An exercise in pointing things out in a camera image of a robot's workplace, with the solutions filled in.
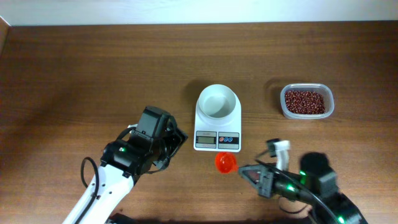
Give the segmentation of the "orange measuring scoop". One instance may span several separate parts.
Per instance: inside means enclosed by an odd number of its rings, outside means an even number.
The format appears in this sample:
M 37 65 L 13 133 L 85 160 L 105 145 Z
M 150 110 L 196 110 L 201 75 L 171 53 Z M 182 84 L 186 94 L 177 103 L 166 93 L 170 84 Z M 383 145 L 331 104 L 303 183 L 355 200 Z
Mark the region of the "orange measuring scoop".
M 236 157 L 231 152 L 217 153 L 215 157 L 215 166 L 221 174 L 229 174 L 231 172 L 237 172 L 239 169 Z

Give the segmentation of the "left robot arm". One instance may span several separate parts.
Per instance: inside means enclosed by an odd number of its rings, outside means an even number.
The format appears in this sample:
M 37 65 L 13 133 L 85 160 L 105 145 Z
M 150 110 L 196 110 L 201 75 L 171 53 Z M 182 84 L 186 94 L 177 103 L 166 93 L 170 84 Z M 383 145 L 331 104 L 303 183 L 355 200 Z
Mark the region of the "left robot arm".
M 90 157 L 94 176 L 85 182 L 84 194 L 65 219 L 65 223 L 106 223 L 119 202 L 144 174 L 168 168 L 188 136 L 175 118 L 155 106 L 146 106 L 136 124 L 129 125 L 104 148 L 100 163 Z

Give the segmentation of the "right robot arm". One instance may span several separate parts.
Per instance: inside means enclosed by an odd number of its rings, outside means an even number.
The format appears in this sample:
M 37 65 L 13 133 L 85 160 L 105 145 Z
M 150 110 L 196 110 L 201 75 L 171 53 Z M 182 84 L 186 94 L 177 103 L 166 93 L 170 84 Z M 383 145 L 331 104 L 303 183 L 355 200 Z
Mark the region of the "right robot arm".
M 324 153 L 308 152 L 300 158 L 298 174 L 282 171 L 260 160 L 242 166 L 238 174 L 257 190 L 258 195 L 275 195 L 311 205 L 308 219 L 312 223 L 366 224 L 359 208 L 337 184 L 337 174 Z

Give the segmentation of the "white digital kitchen scale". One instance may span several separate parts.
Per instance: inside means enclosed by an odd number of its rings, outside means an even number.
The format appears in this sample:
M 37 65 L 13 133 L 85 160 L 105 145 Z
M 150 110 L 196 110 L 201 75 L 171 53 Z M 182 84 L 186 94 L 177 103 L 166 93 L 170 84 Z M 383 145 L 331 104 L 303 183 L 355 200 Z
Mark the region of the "white digital kitchen scale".
M 234 111 L 227 117 L 209 118 L 199 109 L 195 110 L 193 148 L 196 151 L 233 152 L 242 149 L 242 108 L 236 95 Z

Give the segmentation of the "white round bowl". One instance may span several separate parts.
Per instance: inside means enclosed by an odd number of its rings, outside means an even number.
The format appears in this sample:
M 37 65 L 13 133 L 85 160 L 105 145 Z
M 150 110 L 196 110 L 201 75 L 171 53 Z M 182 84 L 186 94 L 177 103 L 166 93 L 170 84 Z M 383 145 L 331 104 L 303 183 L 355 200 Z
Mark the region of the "white round bowl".
M 199 109 L 209 118 L 229 116 L 237 103 L 235 93 L 227 86 L 214 84 L 206 87 L 198 98 Z

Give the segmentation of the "clear plastic food container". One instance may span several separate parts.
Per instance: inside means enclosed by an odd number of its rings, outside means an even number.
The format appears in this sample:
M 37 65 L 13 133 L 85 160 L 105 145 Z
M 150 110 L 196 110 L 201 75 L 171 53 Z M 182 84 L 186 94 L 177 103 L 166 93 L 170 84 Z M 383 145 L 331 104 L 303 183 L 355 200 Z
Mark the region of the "clear plastic food container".
M 285 92 L 293 91 L 313 91 L 319 93 L 324 98 L 325 113 L 323 114 L 295 114 L 291 113 L 285 104 Z M 280 104 L 284 116 L 288 119 L 323 119 L 329 117 L 335 109 L 333 94 L 324 84 L 320 83 L 293 83 L 285 86 L 280 93 Z

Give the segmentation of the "red adzuki beans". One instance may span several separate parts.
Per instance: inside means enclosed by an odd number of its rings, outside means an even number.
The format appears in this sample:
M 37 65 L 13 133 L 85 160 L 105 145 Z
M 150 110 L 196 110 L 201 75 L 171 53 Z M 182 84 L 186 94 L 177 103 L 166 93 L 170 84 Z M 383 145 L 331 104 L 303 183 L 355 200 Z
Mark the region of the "red adzuki beans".
M 291 113 L 295 114 L 323 114 L 325 113 L 324 98 L 313 91 L 285 92 L 285 104 Z

